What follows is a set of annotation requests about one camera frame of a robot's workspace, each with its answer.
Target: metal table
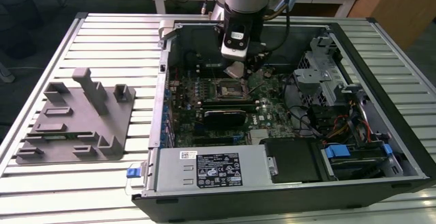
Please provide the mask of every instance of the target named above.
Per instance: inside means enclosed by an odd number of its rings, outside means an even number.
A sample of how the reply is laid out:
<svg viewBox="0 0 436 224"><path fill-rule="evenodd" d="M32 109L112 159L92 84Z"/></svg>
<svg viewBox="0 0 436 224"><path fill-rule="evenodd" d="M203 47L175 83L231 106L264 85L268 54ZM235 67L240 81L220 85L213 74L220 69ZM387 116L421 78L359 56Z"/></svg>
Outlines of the metal table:
<svg viewBox="0 0 436 224"><path fill-rule="evenodd" d="M125 169L147 159L149 122L160 60L159 22L205 19L196 15L88 14L76 18L41 79L0 146L1 223L153 223L135 207L125 191ZM436 156L436 89L377 23L367 19L299 17L293 21L336 21L369 65L427 150ZM135 111L123 159L83 164L20 166L15 152L44 105L48 81L79 84L69 78L75 67L89 67L105 86L136 88ZM200 223L433 223L436 191L395 196L367 208L328 210L211 220Z"/></svg>

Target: power supply label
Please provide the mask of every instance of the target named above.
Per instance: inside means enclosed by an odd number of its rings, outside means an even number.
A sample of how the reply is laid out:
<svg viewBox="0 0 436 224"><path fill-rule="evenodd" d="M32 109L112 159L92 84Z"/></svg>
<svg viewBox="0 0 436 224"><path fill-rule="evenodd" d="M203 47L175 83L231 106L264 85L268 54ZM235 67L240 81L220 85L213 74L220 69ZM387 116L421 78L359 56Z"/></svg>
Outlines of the power supply label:
<svg viewBox="0 0 436 224"><path fill-rule="evenodd" d="M197 186L236 187L243 185L239 154L197 155Z"/></svg>

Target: desk leg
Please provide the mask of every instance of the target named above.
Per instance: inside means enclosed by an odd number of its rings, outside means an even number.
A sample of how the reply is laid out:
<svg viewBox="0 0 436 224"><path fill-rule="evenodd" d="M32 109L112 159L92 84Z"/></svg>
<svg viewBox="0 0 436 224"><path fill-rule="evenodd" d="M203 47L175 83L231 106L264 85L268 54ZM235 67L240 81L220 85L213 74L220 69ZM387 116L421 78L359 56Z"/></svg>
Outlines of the desk leg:
<svg viewBox="0 0 436 224"><path fill-rule="evenodd" d="M167 14L165 0L155 0L157 14Z"/></svg>
<svg viewBox="0 0 436 224"><path fill-rule="evenodd" d="M340 5L335 17L348 17L348 13L352 10L356 0L344 0Z"/></svg>

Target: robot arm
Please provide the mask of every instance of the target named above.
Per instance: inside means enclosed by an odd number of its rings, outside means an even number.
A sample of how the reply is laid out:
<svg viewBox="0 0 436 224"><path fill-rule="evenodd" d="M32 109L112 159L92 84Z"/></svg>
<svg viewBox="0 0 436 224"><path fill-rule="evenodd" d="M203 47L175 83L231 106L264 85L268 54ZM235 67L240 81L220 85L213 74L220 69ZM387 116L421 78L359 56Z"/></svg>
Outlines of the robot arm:
<svg viewBox="0 0 436 224"><path fill-rule="evenodd" d="M289 10L295 1L217 0L212 19L224 20L224 25L219 30L223 38L221 54L228 60L227 73L233 78L255 72L271 56L271 48L260 40L263 24L265 20L273 19L287 7ZM276 11L265 16L269 8Z"/></svg>

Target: barcode sticker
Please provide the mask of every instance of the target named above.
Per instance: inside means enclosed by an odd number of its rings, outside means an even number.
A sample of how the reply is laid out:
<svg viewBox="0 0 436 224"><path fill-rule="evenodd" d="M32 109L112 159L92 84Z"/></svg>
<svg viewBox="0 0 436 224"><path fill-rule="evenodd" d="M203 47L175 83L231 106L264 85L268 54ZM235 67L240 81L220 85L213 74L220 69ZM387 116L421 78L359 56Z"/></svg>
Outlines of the barcode sticker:
<svg viewBox="0 0 436 224"><path fill-rule="evenodd" d="M180 159L195 159L197 151L180 151Z"/></svg>

